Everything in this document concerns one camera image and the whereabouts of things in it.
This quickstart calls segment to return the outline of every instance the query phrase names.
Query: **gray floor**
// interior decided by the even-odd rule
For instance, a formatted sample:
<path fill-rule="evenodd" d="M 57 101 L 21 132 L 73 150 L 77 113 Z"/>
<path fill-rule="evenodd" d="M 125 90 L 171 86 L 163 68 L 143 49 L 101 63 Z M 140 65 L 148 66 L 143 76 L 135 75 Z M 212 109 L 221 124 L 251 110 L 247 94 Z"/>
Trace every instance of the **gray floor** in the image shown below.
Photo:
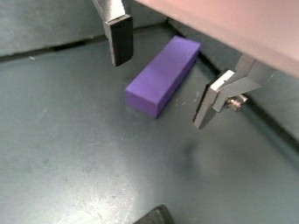
<path fill-rule="evenodd" d="M 135 27 L 164 22 L 165 16 L 127 0 Z M 0 57 L 104 35 L 92 0 L 0 0 Z"/>
<path fill-rule="evenodd" d="M 135 35 L 135 57 L 108 43 L 0 64 L 0 223 L 132 223 L 165 204 L 177 224 L 299 220 L 297 155 L 245 106 L 192 126 L 197 61 L 160 117 L 124 104 L 124 88 L 173 36 Z"/>

